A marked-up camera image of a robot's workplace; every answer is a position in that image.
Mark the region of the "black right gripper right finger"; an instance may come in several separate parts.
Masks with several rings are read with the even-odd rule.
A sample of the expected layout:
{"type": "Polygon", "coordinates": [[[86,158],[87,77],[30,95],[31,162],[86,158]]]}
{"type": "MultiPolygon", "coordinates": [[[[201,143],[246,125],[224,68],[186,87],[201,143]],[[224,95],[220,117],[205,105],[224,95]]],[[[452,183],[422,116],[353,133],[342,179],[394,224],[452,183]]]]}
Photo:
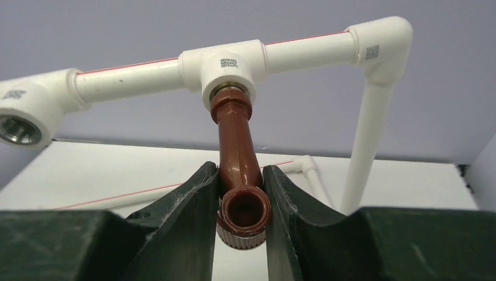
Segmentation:
{"type": "Polygon", "coordinates": [[[344,215],[277,166],[263,169],[272,206],[270,280],[494,280],[495,213],[362,207],[344,215]]]}

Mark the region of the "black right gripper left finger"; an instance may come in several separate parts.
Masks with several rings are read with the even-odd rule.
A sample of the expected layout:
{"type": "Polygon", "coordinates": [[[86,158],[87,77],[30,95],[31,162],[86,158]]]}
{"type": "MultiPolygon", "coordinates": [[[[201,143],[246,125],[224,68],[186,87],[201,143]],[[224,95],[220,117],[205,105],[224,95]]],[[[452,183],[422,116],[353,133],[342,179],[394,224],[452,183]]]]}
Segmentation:
{"type": "Polygon", "coordinates": [[[126,218],[105,210],[2,211],[2,280],[211,280],[219,172],[126,218]]]}

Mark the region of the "white pipe frame with tees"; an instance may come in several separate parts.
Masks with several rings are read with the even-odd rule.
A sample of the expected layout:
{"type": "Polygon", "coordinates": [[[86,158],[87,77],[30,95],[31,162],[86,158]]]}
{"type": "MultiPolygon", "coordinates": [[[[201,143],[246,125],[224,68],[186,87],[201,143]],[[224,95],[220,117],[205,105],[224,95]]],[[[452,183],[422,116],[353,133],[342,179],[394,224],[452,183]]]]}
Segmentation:
{"type": "Polygon", "coordinates": [[[384,128],[394,84],[404,73],[412,25],[391,16],[329,35],[264,44],[259,40],[186,50],[177,58],[94,71],[67,68],[1,82],[1,141],[33,149],[50,144],[66,114],[94,103],[183,88],[200,92],[209,108],[223,86],[240,87],[250,101],[256,84],[290,71],[350,63],[366,83],[341,210],[363,197],[384,128]]]}

